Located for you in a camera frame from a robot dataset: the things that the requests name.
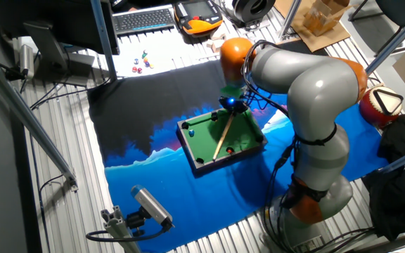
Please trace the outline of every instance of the red white object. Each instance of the red white object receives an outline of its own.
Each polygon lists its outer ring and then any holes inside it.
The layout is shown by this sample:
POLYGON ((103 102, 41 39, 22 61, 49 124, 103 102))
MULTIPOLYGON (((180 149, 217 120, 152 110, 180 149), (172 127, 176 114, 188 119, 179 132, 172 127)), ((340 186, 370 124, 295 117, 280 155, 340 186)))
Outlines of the red white object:
POLYGON ((403 97, 390 88, 378 86, 365 93, 359 109, 368 123, 383 128, 398 118, 402 110, 402 101, 403 97))

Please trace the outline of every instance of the gray robot arm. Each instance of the gray robot arm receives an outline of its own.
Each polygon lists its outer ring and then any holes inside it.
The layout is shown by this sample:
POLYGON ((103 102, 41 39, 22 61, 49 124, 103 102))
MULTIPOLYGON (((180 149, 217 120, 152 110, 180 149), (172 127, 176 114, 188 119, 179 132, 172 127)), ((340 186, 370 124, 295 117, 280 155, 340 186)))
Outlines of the gray robot arm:
POLYGON ((259 51, 252 62, 252 80, 259 88, 288 95, 288 114, 295 135, 304 140, 293 183, 324 194, 321 200, 304 196, 290 209, 306 224, 333 216, 352 196, 349 182, 340 175, 348 160, 349 141, 334 120, 363 95, 366 74, 361 70, 358 63, 348 60, 272 46, 259 51), (314 145, 327 138, 323 145, 314 145))

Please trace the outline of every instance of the metal floor grating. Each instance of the metal floor grating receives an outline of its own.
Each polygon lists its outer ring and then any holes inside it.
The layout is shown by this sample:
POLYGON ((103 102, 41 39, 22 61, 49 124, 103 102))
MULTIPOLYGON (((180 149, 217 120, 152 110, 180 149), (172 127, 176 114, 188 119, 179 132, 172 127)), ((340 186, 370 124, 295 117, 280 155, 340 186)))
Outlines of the metal floor grating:
MULTIPOLYGON (((239 33, 228 20, 225 20, 223 29, 231 37, 266 39, 276 43, 278 42, 277 32, 283 24, 283 18, 275 8, 267 14, 267 18, 270 26, 249 34, 239 33)), ((185 44, 176 29, 147 32, 119 39, 121 55, 115 56, 115 67, 118 75, 132 76, 131 61, 133 56, 131 52, 155 45, 157 41, 160 41, 161 47, 166 48, 167 51, 164 51, 161 67, 148 73, 145 72, 145 74, 219 59, 199 39, 191 39, 192 44, 185 44)), ((352 38, 329 46, 326 50, 330 56, 354 60, 364 67, 368 65, 363 53, 352 38)), ((94 67, 107 70, 103 56, 88 50, 79 53, 96 56, 97 60, 94 67)), ((102 83, 102 73, 103 71, 95 71, 94 79, 89 80, 88 86, 94 87, 97 83, 102 83)), ((369 81, 368 86, 376 84, 378 83, 375 81, 369 81)), ((53 84, 46 83, 29 84, 22 96, 28 105, 32 105, 53 87, 53 84)), ((82 87, 59 84, 50 96, 83 89, 82 87)), ((89 231, 103 230, 100 211, 102 209, 111 210, 112 208, 96 133, 89 117, 89 102, 86 92, 50 100, 39 109, 34 110, 34 114, 62 152, 68 164, 72 166, 79 186, 76 193, 71 192, 61 178, 46 186, 41 195, 34 193, 37 213, 39 214, 38 221, 43 251, 123 253, 123 249, 118 244, 92 242, 85 238, 85 234, 89 231), (44 203, 45 224, 40 212, 40 198, 44 203)), ((32 184, 35 189, 39 189, 43 182, 54 176, 59 176, 60 172, 37 142, 31 141, 27 130, 26 132, 27 146, 32 147, 28 148, 32 184)), ((326 227, 326 234, 319 243, 326 242, 347 231, 371 226, 368 212, 368 191, 360 179, 352 182, 352 186, 354 197, 339 214, 323 222, 322 226, 326 227)), ((268 244, 264 240, 260 216, 255 212, 242 221, 195 242, 178 247, 171 252, 279 252, 279 250, 277 246, 268 244)))

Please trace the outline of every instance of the keyboard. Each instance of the keyboard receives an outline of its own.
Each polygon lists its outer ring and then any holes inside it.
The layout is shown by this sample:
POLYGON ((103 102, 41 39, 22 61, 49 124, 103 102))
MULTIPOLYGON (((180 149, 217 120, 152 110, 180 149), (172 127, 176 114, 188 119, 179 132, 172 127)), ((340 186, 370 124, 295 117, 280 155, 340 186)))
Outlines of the keyboard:
POLYGON ((117 35, 133 34, 150 30, 161 30, 174 26, 172 14, 168 9, 127 13, 114 17, 117 35))

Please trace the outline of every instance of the pool cue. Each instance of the pool cue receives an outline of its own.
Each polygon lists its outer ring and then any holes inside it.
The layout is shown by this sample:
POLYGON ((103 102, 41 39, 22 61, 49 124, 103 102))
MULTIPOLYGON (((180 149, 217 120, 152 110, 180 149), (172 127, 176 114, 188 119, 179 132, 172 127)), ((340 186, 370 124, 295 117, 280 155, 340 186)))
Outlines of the pool cue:
POLYGON ((214 161, 217 159, 219 151, 221 150, 221 147, 223 146, 223 142, 224 142, 224 139, 226 138, 226 135, 228 134, 229 128, 231 128, 231 123, 233 121, 233 118, 234 118, 234 113, 232 112, 231 116, 228 119, 228 122, 226 123, 226 126, 224 127, 223 134, 221 135, 221 138, 219 139, 218 146, 217 146, 217 149, 215 150, 214 157, 212 158, 214 161))

